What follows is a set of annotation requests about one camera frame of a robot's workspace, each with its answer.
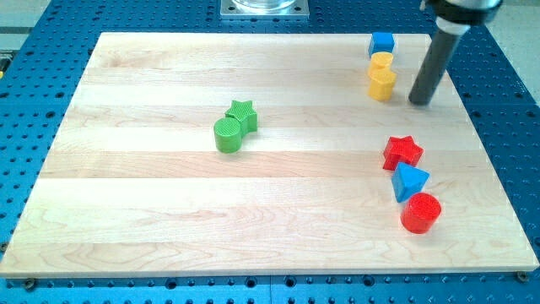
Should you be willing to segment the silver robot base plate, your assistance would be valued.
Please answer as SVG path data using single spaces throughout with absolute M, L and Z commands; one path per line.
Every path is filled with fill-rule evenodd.
M 307 19 L 308 0 L 219 0 L 223 19 Z

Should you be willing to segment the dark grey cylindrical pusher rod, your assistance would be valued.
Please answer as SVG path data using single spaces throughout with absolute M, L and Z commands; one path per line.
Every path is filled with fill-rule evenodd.
M 462 25 L 438 26 L 408 95 L 412 104 L 427 106 L 431 102 L 462 36 Z

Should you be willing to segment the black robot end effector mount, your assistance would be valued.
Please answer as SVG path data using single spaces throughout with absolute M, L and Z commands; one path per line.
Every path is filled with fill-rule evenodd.
M 419 9 L 432 8 L 439 30 L 464 35 L 472 26 L 491 22 L 502 3 L 502 0 L 422 0 Z

